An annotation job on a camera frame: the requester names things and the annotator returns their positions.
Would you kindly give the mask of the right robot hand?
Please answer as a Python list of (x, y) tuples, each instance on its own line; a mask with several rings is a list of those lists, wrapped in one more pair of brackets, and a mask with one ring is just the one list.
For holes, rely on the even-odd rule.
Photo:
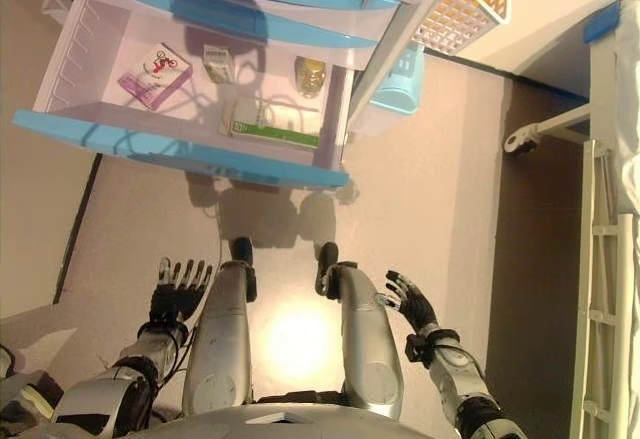
[(383, 295), (384, 305), (399, 312), (415, 333), (420, 333), (430, 324), (437, 324), (431, 303), (407, 276), (388, 270), (385, 287), (389, 294)]

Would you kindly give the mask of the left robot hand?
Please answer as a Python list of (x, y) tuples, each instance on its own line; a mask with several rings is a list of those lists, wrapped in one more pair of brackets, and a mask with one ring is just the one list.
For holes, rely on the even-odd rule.
[(190, 319), (208, 288), (213, 267), (204, 260), (189, 259), (185, 267), (162, 257), (158, 280), (151, 297), (149, 319), (152, 323), (174, 325)]

